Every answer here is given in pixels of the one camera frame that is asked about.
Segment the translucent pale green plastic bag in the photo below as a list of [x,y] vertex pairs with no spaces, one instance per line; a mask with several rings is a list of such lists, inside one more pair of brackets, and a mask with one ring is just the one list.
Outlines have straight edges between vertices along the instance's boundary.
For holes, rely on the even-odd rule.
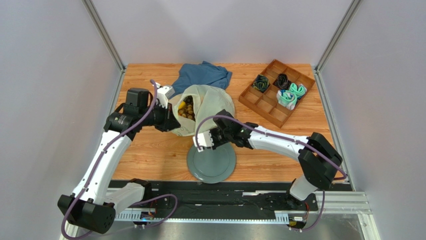
[[[195,120],[184,118],[178,114],[179,105],[187,97],[193,99]],[[169,102],[172,104],[174,117],[180,124],[180,127],[171,132],[181,137],[193,136],[202,120],[214,116],[222,110],[226,110],[232,116],[236,113],[231,96],[224,89],[210,85],[192,85],[183,93],[172,97]]]

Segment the grey round plate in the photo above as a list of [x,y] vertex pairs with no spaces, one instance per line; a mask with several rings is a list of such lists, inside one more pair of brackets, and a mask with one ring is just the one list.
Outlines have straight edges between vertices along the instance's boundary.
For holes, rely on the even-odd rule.
[[202,152],[192,146],[187,153],[186,163],[196,179],[206,184],[216,184],[228,179],[234,172],[237,156],[230,143]]

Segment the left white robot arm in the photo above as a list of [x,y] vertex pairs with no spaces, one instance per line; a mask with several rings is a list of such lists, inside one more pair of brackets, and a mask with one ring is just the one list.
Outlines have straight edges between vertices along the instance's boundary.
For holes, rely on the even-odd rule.
[[92,233],[104,234],[112,227],[115,217],[129,207],[152,206],[152,184],[138,178],[124,187],[107,194],[119,161],[137,133],[153,126],[161,132],[180,127],[174,117],[169,98],[175,93],[169,85],[156,85],[154,92],[144,88],[130,88],[121,103],[106,119],[101,142],[95,157],[79,184],[71,194],[61,195],[57,206],[64,215],[62,235],[71,240],[65,224],[87,230],[80,239]]

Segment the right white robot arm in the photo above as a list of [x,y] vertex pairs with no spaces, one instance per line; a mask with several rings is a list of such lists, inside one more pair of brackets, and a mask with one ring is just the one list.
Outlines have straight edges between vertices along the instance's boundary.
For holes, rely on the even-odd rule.
[[301,202],[317,190],[328,190],[337,173],[345,179],[342,156],[320,133],[310,136],[285,134],[267,129],[253,122],[241,122],[226,110],[212,118],[215,127],[203,133],[203,147],[215,150],[227,143],[239,148],[265,150],[289,157],[300,164],[302,175],[286,191],[288,198]]

